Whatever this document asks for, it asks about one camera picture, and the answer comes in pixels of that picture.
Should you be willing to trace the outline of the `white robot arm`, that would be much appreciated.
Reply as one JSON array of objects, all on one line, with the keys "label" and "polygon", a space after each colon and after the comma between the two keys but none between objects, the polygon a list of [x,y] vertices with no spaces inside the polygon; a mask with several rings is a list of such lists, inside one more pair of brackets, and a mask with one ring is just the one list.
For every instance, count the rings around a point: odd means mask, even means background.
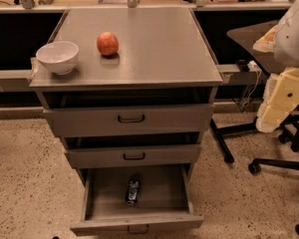
[{"label": "white robot arm", "polygon": [[299,105],[299,0],[253,45],[253,49],[272,52],[275,60],[285,66],[279,75],[270,75],[257,112],[256,128],[272,132]]}]

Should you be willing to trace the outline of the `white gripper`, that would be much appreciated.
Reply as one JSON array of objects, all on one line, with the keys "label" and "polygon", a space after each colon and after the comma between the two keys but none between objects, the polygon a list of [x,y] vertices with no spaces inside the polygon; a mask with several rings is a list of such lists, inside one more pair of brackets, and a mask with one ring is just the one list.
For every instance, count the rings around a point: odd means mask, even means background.
[{"label": "white gripper", "polygon": [[274,131],[298,105],[299,68],[287,67],[280,75],[272,74],[257,112],[256,128],[261,132]]}]

